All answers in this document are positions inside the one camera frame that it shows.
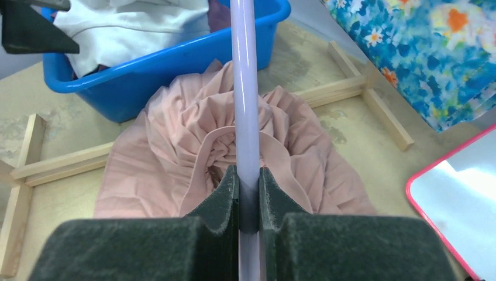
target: pink trim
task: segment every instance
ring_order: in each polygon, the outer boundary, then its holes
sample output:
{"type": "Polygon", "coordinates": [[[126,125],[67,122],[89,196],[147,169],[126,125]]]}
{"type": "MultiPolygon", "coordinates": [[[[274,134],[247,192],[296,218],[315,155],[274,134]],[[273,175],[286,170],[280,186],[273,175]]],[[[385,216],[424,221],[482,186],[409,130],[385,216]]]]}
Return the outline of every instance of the pink trim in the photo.
{"type": "Polygon", "coordinates": [[[410,192],[410,187],[411,187],[411,184],[414,182],[414,180],[416,180],[418,177],[423,175],[425,172],[429,171],[430,169],[433,169],[435,166],[437,166],[442,161],[448,159],[449,157],[453,156],[455,153],[461,151],[462,149],[466,148],[467,146],[471,145],[475,141],[479,140],[480,138],[482,138],[483,136],[487,135],[488,133],[490,133],[494,130],[496,130],[496,124],[493,124],[492,126],[487,128],[486,130],[480,132],[479,134],[477,134],[473,138],[464,142],[459,147],[453,149],[451,152],[444,155],[443,157],[441,157],[440,159],[438,159],[434,163],[425,167],[420,172],[417,172],[407,182],[407,199],[408,199],[408,201],[410,201],[410,204],[412,204],[412,206],[417,210],[417,212],[422,216],[422,218],[424,218],[424,220],[427,221],[427,223],[429,223],[431,225],[431,227],[436,231],[436,233],[439,235],[439,237],[441,238],[443,243],[446,245],[448,250],[458,260],[458,262],[467,271],[467,273],[474,279],[474,281],[480,281],[481,279],[476,275],[474,270],[472,270],[472,268],[469,267],[468,263],[461,257],[461,255],[456,251],[456,249],[453,247],[453,245],[451,245],[450,242],[448,242],[446,237],[441,233],[441,231],[436,227],[436,225],[430,220],[430,218],[427,216],[427,214],[425,214],[425,212],[421,209],[421,207],[415,202],[415,200],[412,197],[412,194],[410,192]]]}

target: beige floor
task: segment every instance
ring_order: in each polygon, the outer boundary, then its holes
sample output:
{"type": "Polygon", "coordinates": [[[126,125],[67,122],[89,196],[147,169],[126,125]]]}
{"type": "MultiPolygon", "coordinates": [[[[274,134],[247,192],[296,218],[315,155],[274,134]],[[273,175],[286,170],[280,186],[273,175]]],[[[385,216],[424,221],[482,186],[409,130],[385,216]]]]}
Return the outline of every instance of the beige floor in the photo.
{"type": "MultiPolygon", "coordinates": [[[[344,78],[326,53],[326,43],[290,23],[280,25],[269,68],[259,72],[259,89],[281,85],[302,90],[344,78]]],[[[438,135],[381,80],[378,90],[392,112],[415,140],[400,152],[360,97],[315,109],[338,151],[360,173],[370,198],[382,213],[416,216],[405,198],[408,178],[475,135],[478,129],[462,124],[438,135]]],[[[48,128],[43,158],[63,155],[115,140],[129,125],[113,124],[73,94],[55,94],[43,82],[37,64],[0,81],[0,157],[14,165],[27,122],[39,113],[48,128]]],[[[61,222],[92,215],[103,170],[88,172],[35,188],[17,277],[26,280],[48,235],[61,222]]],[[[0,188],[0,211],[8,190],[0,188]]],[[[454,263],[463,280],[464,273],[454,263]]]]}

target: blue plastic bin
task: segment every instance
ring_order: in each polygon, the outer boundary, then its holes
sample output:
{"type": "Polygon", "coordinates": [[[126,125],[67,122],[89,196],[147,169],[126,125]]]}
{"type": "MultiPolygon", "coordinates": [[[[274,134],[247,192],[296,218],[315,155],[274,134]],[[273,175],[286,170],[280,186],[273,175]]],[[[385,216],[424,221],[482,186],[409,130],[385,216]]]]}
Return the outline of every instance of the blue plastic bin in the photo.
{"type": "MultiPolygon", "coordinates": [[[[229,6],[229,0],[220,0],[229,6]]],[[[259,70],[270,62],[277,24],[290,15],[287,0],[254,0],[259,70]]],[[[52,20],[52,9],[42,14],[52,20]]],[[[63,54],[44,54],[46,85],[54,92],[75,92],[105,118],[124,122],[137,117],[148,99],[179,75],[201,73],[218,59],[232,60],[231,29],[224,29],[169,47],[136,60],[73,80],[73,70],[63,54]]]]}

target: floral fabric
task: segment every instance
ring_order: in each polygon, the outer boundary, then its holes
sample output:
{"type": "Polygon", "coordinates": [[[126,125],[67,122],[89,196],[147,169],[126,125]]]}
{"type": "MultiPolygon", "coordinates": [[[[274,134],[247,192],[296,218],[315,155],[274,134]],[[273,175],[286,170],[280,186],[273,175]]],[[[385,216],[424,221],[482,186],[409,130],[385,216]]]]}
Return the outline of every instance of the floral fabric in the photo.
{"type": "Polygon", "coordinates": [[[496,105],[495,0],[321,0],[437,132],[496,105]]]}

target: pipe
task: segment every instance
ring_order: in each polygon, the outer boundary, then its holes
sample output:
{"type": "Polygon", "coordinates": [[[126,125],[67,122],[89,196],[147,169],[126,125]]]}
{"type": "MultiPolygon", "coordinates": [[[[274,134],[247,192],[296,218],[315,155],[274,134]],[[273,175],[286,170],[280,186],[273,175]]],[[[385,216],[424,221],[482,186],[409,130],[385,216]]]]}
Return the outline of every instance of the pipe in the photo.
{"type": "Polygon", "coordinates": [[[239,192],[239,280],[258,281],[260,277],[260,130],[253,0],[230,0],[230,12],[236,121],[236,166],[241,181],[239,192]]]}

